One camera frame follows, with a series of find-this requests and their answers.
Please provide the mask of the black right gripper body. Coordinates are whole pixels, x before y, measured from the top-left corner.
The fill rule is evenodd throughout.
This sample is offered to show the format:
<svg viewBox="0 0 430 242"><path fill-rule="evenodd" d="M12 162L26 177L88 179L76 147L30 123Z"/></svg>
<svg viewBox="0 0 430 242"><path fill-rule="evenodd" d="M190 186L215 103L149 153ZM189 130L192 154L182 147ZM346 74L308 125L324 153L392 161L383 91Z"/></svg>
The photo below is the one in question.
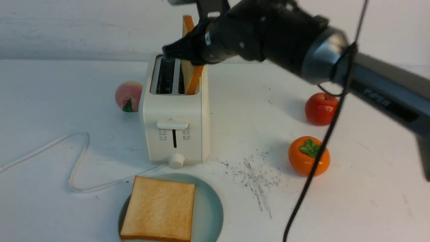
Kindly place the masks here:
<svg viewBox="0 0 430 242"><path fill-rule="evenodd" d="M241 0L216 18L206 18L181 39L163 46L165 57L213 65L239 56L269 60L300 76L308 50L329 21L310 15L293 0Z"/></svg>

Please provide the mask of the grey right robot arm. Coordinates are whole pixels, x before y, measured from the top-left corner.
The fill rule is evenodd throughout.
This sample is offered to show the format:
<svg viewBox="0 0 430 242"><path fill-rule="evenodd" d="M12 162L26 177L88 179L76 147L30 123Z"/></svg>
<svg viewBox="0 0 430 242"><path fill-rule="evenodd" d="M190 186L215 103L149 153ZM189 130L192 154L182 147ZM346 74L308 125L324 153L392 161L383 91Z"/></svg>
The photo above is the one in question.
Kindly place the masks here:
<svg viewBox="0 0 430 242"><path fill-rule="evenodd" d="M310 84L346 83L349 92L415 134L424 177L429 180L429 80L357 53L347 52L346 34L321 15L310 15L294 0L170 0L173 6L196 4L199 22L183 38L165 45L169 58L194 65L218 64L239 56L268 60Z"/></svg>

